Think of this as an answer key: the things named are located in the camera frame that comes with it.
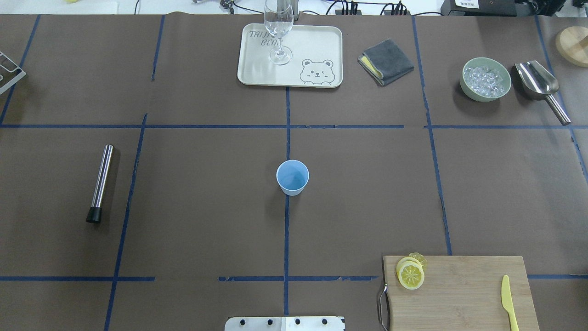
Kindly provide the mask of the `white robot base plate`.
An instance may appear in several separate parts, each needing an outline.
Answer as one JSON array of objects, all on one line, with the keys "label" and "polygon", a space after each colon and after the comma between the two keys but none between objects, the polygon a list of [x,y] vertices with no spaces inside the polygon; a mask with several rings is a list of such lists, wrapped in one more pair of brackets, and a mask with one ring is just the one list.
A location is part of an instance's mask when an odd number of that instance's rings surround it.
[{"label": "white robot base plate", "polygon": [[339,316],[265,316],[227,319],[225,331],[344,331]]}]

